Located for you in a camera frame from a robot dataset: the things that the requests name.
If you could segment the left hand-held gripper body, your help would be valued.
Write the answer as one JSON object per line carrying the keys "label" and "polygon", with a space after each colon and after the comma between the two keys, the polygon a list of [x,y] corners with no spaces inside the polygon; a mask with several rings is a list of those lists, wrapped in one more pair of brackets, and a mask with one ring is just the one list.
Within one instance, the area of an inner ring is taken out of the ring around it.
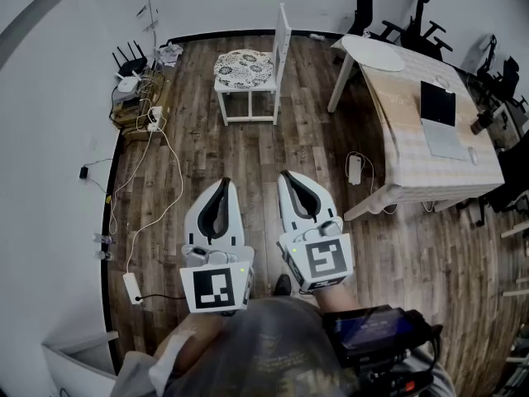
{"label": "left hand-held gripper body", "polygon": [[249,246],[212,249],[187,244],[180,270],[190,313],[230,313],[244,310],[253,285],[255,251]]}

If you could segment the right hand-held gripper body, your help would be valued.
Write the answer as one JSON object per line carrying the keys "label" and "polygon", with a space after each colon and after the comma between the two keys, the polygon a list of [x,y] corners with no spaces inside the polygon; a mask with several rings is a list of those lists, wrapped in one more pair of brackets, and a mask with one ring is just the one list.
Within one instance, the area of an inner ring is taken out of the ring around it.
{"label": "right hand-held gripper body", "polygon": [[303,294],[338,285],[353,274],[350,235],[343,232],[340,219],[304,232],[286,232],[280,236],[279,246]]}

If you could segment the floral black and white cushion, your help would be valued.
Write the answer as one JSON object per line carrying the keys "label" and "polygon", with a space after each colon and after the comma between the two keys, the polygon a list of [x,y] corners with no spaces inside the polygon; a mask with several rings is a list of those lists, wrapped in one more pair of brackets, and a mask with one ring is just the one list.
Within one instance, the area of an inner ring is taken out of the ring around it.
{"label": "floral black and white cushion", "polygon": [[266,83],[273,73],[269,53],[257,50],[232,50],[219,55],[214,65],[216,81],[228,88],[248,89]]}

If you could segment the white wooden chair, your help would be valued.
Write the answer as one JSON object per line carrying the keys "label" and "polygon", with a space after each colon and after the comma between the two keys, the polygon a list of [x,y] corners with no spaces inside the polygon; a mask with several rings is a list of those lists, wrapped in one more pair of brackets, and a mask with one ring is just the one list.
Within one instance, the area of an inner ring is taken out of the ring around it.
{"label": "white wooden chair", "polygon": [[[271,122],[276,124],[279,117],[279,107],[280,107],[280,90],[281,83],[284,75],[284,69],[288,56],[288,49],[290,38],[292,35],[293,29],[288,24],[288,19],[286,16],[284,5],[281,3],[279,5],[279,13],[276,21],[275,33],[274,33],[274,43],[272,50],[269,53],[273,62],[273,73],[271,78],[264,84],[248,89],[239,89],[239,88],[228,88],[214,81],[214,91],[217,95],[217,100],[219,103],[219,108],[222,114],[222,120],[225,125],[228,125],[231,122]],[[231,95],[233,93],[246,93],[248,97],[248,113],[245,116],[236,116],[230,117],[227,115],[226,104],[224,97]],[[271,115],[257,115],[253,114],[252,108],[252,98],[254,93],[269,93],[274,98],[274,110]]]}

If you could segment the person's left forearm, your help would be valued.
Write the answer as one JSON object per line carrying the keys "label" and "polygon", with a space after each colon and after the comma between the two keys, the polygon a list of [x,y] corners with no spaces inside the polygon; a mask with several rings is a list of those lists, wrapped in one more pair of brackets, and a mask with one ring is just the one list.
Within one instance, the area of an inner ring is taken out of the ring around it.
{"label": "person's left forearm", "polygon": [[218,313],[191,313],[158,346],[154,358],[160,359],[174,337],[185,338],[185,343],[175,357],[178,373],[188,371],[214,342],[223,329],[224,317]]}

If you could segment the person's right forearm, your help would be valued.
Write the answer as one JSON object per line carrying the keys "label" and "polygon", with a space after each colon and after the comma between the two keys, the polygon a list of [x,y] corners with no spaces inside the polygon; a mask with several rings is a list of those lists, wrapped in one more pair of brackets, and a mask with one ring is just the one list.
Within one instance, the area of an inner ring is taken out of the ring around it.
{"label": "person's right forearm", "polygon": [[360,309],[356,297],[343,284],[315,289],[312,294],[317,302],[317,311],[320,315]]}

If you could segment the white power adapter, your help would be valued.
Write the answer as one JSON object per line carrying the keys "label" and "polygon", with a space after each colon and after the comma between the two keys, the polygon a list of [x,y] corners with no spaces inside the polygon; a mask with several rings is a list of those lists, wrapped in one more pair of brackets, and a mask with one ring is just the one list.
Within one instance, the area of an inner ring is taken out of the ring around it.
{"label": "white power adapter", "polygon": [[345,221],[352,221],[366,213],[378,214],[383,212],[393,215],[397,210],[395,191],[398,186],[392,182],[386,182],[381,188],[374,190],[374,164],[367,156],[357,151],[351,151],[346,157],[348,182],[353,185],[360,184],[362,171],[366,165],[371,168],[369,196],[344,213]]}

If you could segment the person's black shoe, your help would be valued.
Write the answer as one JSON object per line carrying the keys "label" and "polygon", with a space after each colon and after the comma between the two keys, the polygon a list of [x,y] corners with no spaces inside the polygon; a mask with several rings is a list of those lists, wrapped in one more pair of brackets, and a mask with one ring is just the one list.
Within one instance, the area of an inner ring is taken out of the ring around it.
{"label": "person's black shoe", "polygon": [[281,274],[278,277],[272,295],[275,297],[289,297],[292,295],[292,283],[289,275]]}

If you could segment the person's gray shirt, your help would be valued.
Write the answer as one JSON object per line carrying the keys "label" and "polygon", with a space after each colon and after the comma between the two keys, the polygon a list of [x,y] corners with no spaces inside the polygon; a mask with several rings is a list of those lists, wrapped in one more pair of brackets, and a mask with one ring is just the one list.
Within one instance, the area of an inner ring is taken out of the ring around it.
{"label": "person's gray shirt", "polygon": [[[257,299],[186,372],[174,367],[163,397],[415,397],[391,395],[341,366],[315,306],[291,297]],[[128,352],[111,397],[157,397],[154,355]]]}

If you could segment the long white power strip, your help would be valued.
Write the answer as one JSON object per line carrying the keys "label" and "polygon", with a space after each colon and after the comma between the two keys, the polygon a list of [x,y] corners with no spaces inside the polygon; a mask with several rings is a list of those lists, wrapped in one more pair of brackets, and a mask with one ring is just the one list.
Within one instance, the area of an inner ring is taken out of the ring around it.
{"label": "long white power strip", "polygon": [[131,303],[141,304],[143,302],[143,297],[135,274],[132,272],[126,272],[123,275],[123,281]]}

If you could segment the person's white sleeve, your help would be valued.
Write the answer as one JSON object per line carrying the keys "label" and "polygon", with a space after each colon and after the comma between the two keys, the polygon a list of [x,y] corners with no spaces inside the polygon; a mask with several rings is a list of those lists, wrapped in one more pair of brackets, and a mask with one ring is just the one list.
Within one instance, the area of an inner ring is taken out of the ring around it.
{"label": "person's white sleeve", "polygon": [[166,340],[163,351],[158,361],[149,369],[148,375],[155,388],[157,397],[163,397],[165,386],[169,380],[171,372],[179,353],[182,351],[187,341],[195,335],[193,330],[183,330],[171,334]]}

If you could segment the checked tablecloth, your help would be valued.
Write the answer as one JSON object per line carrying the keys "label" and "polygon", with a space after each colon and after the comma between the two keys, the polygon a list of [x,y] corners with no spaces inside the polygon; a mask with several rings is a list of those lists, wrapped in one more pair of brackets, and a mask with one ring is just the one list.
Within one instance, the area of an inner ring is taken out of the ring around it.
{"label": "checked tablecloth", "polygon": [[[397,185],[396,202],[478,197],[503,184],[503,174],[487,132],[470,130],[478,109],[453,67],[402,47],[394,47],[404,70],[362,69],[384,135],[385,183]],[[444,76],[455,94],[455,128],[461,145],[477,151],[479,163],[433,156],[422,129],[420,85]]]}

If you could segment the white power strip with plugs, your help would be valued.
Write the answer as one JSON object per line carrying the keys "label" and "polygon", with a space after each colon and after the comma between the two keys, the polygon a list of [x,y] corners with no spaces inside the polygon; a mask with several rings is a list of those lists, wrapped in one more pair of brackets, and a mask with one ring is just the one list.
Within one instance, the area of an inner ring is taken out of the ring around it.
{"label": "white power strip with plugs", "polygon": [[163,130],[165,118],[163,116],[163,108],[161,106],[154,106],[150,108],[146,117],[149,121],[147,125],[148,132],[159,132]]}

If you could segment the cardboard box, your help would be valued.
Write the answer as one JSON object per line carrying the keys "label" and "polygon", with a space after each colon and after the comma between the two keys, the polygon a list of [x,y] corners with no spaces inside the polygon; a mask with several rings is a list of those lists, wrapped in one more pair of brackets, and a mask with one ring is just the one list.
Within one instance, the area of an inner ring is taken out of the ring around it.
{"label": "cardboard box", "polygon": [[169,92],[172,85],[169,79],[158,76],[145,79],[131,93],[120,93],[115,88],[112,91],[112,108],[109,114],[112,124],[123,135],[157,133],[147,131],[149,121],[146,116],[150,108],[161,106],[165,118],[164,130],[169,120]]}

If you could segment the white wooden table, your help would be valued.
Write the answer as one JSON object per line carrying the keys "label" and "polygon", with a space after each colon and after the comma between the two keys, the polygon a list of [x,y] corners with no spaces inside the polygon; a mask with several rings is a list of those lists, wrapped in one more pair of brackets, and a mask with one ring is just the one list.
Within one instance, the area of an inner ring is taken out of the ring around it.
{"label": "white wooden table", "polygon": [[[342,50],[345,50],[344,47],[342,46],[341,44],[341,39],[335,43],[335,47],[336,48],[339,48],[339,49],[342,49]],[[342,92],[344,90],[344,87],[346,85],[346,81],[350,75],[350,72],[351,72],[351,69],[352,69],[352,66],[354,64],[357,64],[359,67],[360,67],[360,72],[362,73],[363,75],[363,72],[362,72],[362,69],[366,66],[362,66],[362,65],[359,65],[356,61],[354,61],[352,59],[352,57],[350,55],[348,55],[348,53],[345,51],[346,55],[345,55],[345,58],[344,58],[344,61],[342,63],[342,66],[341,66],[341,71],[338,75],[338,79],[336,81],[336,85],[333,89],[333,92],[332,92],[332,95],[331,95],[331,99],[330,99],[330,102],[328,103],[328,106],[327,106],[327,109],[329,112],[334,112],[336,110],[336,106],[339,102],[339,99],[342,95]],[[448,208],[450,206],[453,206],[459,202],[462,202],[466,199],[470,199],[470,198],[457,198],[457,199],[449,199],[449,200],[432,200],[432,201],[419,201],[419,202],[409,202],[409,203],[425,203],[425,202],[433,202],[435,204],[434,206],[434,209],[436,211],[441,211],[445,208]]]}

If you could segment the silver laptop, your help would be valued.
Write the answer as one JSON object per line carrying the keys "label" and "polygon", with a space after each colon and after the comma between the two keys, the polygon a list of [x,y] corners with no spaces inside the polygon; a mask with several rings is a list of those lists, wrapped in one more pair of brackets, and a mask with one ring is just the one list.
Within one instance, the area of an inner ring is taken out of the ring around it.
{"label": "silver laptop", "polygon": [[468,160],[468,150],[461,145],[455,128],[455,94],[425,81],[420,92],[420,118],[431,154]]}

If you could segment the white router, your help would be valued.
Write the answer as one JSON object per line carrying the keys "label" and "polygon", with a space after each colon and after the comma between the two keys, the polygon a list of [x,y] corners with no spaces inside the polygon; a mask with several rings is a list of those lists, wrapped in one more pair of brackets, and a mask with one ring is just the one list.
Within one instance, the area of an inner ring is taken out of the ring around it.
{"label": "white router", "polygon": [[119,84],[117,85],[117,90],[120,93],[131,93],[135,91],[141,81],[141,77],[134,70],[131,71],[131,75],[129,76],[123,76],[117,72],[114,74],[120,79]]}

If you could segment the white round plate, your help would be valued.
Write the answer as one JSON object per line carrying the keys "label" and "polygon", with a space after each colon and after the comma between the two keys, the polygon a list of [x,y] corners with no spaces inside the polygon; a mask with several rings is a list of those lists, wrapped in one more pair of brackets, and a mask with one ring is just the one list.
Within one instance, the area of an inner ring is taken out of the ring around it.
{"label": "white round plate", "polygon": [[404,60],[393,45],[355,35],[344,36],[341,44],[359,65],[388,72],[400,72],[405,68]]}

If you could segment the white open box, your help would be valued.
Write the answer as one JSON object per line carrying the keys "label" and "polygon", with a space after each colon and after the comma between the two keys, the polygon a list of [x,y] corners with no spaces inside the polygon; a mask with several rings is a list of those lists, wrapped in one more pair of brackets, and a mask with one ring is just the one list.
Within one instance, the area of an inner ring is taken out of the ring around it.
{"label": "white open box", "polygon": [[110,397],[117,380],[109,342],[116,331],[41,344],[58,395],[66,397]]}

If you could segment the crumpled white paper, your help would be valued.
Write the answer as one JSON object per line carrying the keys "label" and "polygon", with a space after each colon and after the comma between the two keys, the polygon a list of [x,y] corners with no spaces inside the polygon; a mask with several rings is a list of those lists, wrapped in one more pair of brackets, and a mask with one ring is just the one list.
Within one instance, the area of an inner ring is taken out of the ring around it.
{"label": "crumpled white paper", "polygon": [[163,66],[175,67],[179,57],[183,54],[183,48],[179,44],[170,42],[168,45],[162,46],[157,51],[157,60]]}

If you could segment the black router with antennas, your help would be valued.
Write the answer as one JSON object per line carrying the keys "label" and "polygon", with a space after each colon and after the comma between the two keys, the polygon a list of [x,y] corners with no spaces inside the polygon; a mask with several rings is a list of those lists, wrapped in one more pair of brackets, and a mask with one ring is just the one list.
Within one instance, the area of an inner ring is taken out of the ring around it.
{"label": "black router with antennas", "polygon": [[117,73],[120,76],[131,76],[133,73],[141,74],[147,65],[147,57],[145,56],[143,50],[136,41],[133,41],[133,43],[136,47],[138,54],[135,53],[131,46],[131,43],[128,42],[127,45],[131,53],[131,57],[128,57],[119,46],[117,47],[118,53],[124,59],[123,63],[116,57],[115,54],[112,54],[112,57],[116,61],[118,66]]}

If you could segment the brown cup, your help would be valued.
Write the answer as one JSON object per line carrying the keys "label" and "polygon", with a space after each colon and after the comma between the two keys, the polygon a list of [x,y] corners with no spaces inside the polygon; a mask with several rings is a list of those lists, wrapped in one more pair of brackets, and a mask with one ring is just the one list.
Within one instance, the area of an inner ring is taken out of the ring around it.
{"label": "brown cup", "polygon": [[470,125],[470,130],[475,136],[477,136],[481,131],[489,128],[493,121],[493,112],[490,109],[484,109],[478,113],[476,119]]}

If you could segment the white wall vent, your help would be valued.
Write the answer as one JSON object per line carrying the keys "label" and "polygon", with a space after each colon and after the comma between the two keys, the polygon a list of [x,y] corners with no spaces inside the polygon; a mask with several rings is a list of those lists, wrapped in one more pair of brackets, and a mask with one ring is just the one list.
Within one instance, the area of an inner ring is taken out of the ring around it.
{"label": "white wall vent", "polygon": [[136,14],[135,19],[143,32],[152,31],[158,25],[159,11],[157,7],[144,5]]}

